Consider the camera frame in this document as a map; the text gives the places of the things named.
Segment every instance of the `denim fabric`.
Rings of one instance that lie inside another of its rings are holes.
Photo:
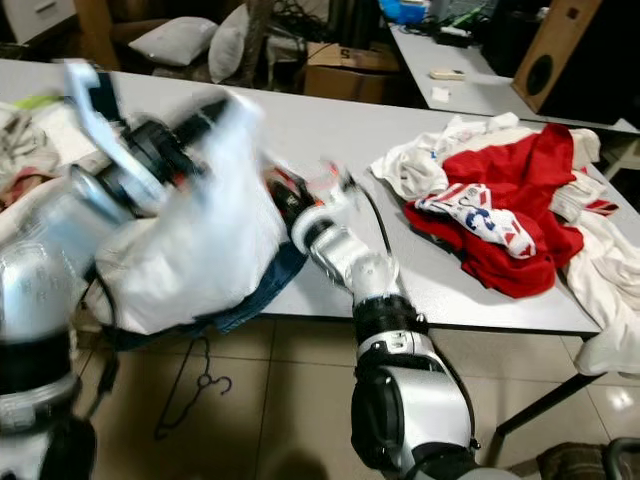
[[[128,351],[147,345],[169,333],[197,337],[210,326],[228,333],[258,315],[302,269],[307,257],[293,243],[285,243],[273,258],[258,288],[239,305],[223,312],[200,315],[195,323],[177,325],[153,335],[142,335],[104,326],[103,330],[117,351]]]

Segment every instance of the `drawer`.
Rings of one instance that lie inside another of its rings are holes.
[[[55,27],[75,15],[74,0],[1,0],[17,43]]]

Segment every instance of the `tiled floor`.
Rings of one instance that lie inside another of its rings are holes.
[[[574,339],[434,331],[463,376],[476,413],[477,437],[575,373]],[[94,418],[95,478],[324,480],[380,479],[350,445],[355,344],[344,324],[258,320],[223,337],[211,335],[214,376],[183,424],[162,441],[153,432],[188,342],[175,338],[121,356],[113,394]],[[107,351],[82,352],[76,370],[90,404]],[[195,392],[204,368],[199,350],[185,368],[170,420]],[[607,375],[507,437],[501,465],[535,457],[565,441],[608,443],[640,436],[640,382]],[[479,453],[482,461],[486,449]]]

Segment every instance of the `table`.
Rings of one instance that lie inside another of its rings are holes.
[[[125,115],[144,112],[167,121],[170,121],[171,112],[183,108],[194,98],[214,96],[221,88],[126,73],[114,74],[114,83]],[[30,94],[61,87],[62,71],[58,65],[0,60],[0,101],[14,102]],[[317,160],[329,158],[345,165],[371,192],[394,253],[403,265],[402,276],[407,291],[418,311],[427,315],[432,327],[582,338],[600,331],[560,282],[542,295],[521,300],[482,287],[460,269],[456,257],[412,233],[390,191],[366,172],[368,165],[390,147],[423,131],[441,130],[450,120],[450,113],[258,90],[232,90],[251,98],[264,109],[266,146],[285,158],[300,174],[313,175],[318,172]],[[471,115],[463,115],[463,118],[481,119]],[[593,170],[592,174],[604,181]],[[613,217],[614,223],[632,242],[640,244],[640,216],[612,187],[609,198],[620,205],[620,211]],[[362,212],[353,215],[352,219],[350,226],[362,240],[383,250],[375,217],[364,202]],[[265,313],[346,321],[351,317],[351,297],[307,262]],[[576,375],[532,405],[530,410],[514,417],[512,423],[507,422],[507,426],[517,428],[595,378]],[[504,434],[508,431],[508,428],[503,429]]]
[[[406,33],[399,25],[390,24],[389,28],[422,96],[432,110],[488,116],[513,112],[522,120],[640,133],[624,119],[614,125],[604,125],[538,115],[511,88],[513,79],[496,75],[478,48],[438,45],[431,37]],[[462,70],[465,80],[443,81],[429,77],[431,69],[438,67]],[[449,101],[434,100],[431,96],[433,87],[448,88],[451,92]]]

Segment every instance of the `wooden speaker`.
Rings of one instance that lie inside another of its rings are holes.
[[[640,2],[553,0],[513,80],[540,115],[613,124],[638,79]]]

